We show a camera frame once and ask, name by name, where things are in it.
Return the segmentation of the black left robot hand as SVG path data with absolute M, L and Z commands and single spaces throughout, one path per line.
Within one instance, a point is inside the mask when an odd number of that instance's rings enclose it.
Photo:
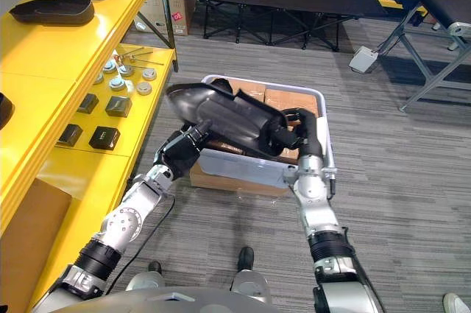
M 186 175 L 205 148 L 211 125 L 210 119 L 196 125 L 184 124 L 163 143 L 155 155 L 154 164 L 170 168 L 173 180 Z

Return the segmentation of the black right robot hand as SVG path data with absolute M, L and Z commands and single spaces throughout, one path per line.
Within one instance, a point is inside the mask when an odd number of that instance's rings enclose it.
M 282 110 L 285 122 L 296 122 L 292 129 L 277 119 L 269 127 L 271 140 L 290 150 L 298 150 L 299 156 L 313 155 L 322 158 L 322 145 L 317 137 L 317 117 L 304 108 Z

